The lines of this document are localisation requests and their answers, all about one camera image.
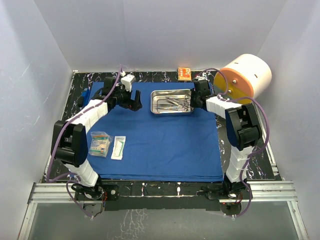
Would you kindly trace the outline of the blue surgical drape cloth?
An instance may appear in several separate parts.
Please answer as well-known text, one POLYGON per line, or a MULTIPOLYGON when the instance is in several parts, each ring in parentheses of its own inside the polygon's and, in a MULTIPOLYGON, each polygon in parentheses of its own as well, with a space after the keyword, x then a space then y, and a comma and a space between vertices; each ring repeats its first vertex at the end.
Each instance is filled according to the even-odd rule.
POLYGON ((87 157, 103 179, 220 182, 223 180, 216 117, 203 109, 188 115, 156 116, 151 93, 156 90, 191 89, 192 83, 135 82, 142 108, 131 111, 116 106, 92 131, 126 138, 120 160, 87 157))

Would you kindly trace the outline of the metal instrument tray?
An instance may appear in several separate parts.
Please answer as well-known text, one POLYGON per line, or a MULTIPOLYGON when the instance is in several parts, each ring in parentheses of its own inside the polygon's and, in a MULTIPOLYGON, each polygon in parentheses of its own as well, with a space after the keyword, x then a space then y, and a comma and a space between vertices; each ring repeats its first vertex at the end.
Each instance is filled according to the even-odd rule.
POLYGON ((155 90, 150 94, 150 110, 156 116, 182 116, 194 112, 190 89, 155 90))

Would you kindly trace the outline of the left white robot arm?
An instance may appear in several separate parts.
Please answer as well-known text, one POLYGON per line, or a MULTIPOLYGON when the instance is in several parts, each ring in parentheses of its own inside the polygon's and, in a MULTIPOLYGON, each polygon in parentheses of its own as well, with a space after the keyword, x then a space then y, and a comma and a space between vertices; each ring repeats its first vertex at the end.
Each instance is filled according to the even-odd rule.
POLYGON ((51 158, 59 160, 68 168, 70 174, 75 176, 76 182, 72 185, 74 191, 92 200, 101 199, 106 193, 100 176, 87 159, 87 133, 115 106, 134 112, 142 108, 139 90, 136 90, 134 99, 131 98, 135 80, 132 74, 116 78, 106 77, 103 86, 79 113, 54 124, 51 158))

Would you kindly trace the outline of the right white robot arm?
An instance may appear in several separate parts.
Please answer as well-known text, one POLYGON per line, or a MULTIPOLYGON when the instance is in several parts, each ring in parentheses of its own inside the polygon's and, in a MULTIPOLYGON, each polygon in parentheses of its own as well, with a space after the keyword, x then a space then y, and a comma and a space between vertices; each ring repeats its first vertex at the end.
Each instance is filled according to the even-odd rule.
POLYGON ((207 80, 195 80, 190 106, 214 113, 225 119, 227 139, 231 145, 228 168, 222 183, 223 194, 233 199, 246 188, 249 155, 262 137, 255 107, 223 99, 211 92, 207 80))

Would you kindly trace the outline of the white suture packet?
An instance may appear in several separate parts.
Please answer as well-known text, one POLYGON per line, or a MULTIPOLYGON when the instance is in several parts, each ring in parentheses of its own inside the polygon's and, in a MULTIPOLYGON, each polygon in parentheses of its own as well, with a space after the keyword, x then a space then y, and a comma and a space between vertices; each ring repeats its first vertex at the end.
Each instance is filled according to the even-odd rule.
POLYGON ((115 136, 111 159, 122 160, 125 147, 126 136, 115 136))

